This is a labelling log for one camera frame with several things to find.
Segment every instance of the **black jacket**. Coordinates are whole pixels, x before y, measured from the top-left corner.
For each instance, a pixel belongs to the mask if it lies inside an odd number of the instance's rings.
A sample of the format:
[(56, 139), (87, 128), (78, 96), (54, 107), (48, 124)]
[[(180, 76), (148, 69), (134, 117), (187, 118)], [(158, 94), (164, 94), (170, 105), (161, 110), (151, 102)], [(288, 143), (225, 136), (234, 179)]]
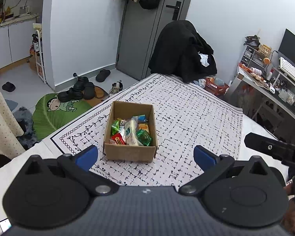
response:
[[(208, 67), (201, 64), (198, 52), (208, 55)], [(174, 74), (184, 82), (217, 73), (213, 49), (187, 20), (173, 21), (164, 27), (157, 39), (149, 68), (151, 73)]]

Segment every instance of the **white keyboard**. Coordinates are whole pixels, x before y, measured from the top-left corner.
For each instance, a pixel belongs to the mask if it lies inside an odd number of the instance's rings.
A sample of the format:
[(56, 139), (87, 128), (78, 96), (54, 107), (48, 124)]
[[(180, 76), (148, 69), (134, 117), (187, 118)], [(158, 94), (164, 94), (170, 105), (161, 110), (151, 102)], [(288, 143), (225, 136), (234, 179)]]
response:
[(295, 67), (283, 57), (280, 57), (280, 69), (295, 81)]

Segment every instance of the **door handle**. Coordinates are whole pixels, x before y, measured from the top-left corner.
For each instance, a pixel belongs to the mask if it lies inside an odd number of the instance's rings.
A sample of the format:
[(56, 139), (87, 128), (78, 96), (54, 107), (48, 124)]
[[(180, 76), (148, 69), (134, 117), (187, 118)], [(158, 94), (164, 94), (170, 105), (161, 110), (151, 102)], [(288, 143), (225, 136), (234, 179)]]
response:
[(173, 5), (166, 5), (166, 8), (171, 8), (174, 9), (174, 14), (173, 14), (173, 18), (172, 20), (177, 20), (178, 15), (179, 15), (179, 10), (180, 10), (180, 6), (181, 6), (182, 2), (177, 1), (176, 2), (176, 6)]

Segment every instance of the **beige polka dot curtain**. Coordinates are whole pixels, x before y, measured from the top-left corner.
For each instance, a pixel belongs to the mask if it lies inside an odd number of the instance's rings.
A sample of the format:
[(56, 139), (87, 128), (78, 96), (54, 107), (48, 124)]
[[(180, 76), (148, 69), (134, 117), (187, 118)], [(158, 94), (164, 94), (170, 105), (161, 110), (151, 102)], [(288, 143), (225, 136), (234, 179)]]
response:
[(11, 113), (0, 92), (0, 154), (13, 159), (25, 152), (16, 136), (23, 135), (24, 132)]

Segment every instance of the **cartoon character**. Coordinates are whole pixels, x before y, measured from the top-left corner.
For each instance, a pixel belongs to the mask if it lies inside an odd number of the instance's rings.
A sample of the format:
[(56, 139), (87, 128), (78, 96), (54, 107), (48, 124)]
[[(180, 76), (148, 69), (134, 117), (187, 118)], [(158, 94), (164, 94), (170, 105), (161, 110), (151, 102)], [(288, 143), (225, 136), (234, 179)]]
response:
[(62, 110), (65, 112), (75, 112), (76, 108), (73, 107), (75, 102), (79, 102), (79, 100), (71, 100), (69, 102), (61, 103), (57, 96), (55, 96), (47, 102), (47, 107), (49, 108), (48, 112), (57, 110)]

